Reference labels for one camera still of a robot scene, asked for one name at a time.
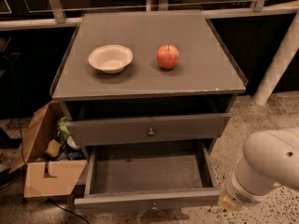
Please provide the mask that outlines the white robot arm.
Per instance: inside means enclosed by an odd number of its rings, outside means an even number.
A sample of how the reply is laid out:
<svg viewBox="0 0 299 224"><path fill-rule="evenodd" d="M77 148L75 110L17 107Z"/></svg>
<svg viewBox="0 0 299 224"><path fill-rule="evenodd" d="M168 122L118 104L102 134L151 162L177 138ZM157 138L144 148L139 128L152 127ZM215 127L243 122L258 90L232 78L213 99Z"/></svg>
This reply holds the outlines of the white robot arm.
<svg viewBox="0 0 299 224"><path fill-rule="evenodd" d="M274 189L299 190L299 128L251 134L225 179L218 205L232 211L261 203Z"/></svg>

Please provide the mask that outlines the yellowish white gripper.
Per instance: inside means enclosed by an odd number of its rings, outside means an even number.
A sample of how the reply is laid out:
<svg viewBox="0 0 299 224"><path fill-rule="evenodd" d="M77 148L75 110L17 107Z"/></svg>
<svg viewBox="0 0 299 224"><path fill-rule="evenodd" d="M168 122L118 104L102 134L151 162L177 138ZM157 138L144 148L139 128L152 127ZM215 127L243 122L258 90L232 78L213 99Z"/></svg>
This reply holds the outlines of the yellowish white gripper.
<svg viewBox="0 0 299 224"><path fill-rule="evenodd" d="M241 211L244 207L261 203L266 197L267 194L257 195L245 190L236 179L235 173L230 172L219 196L218 205L227 210Z"/></svg>

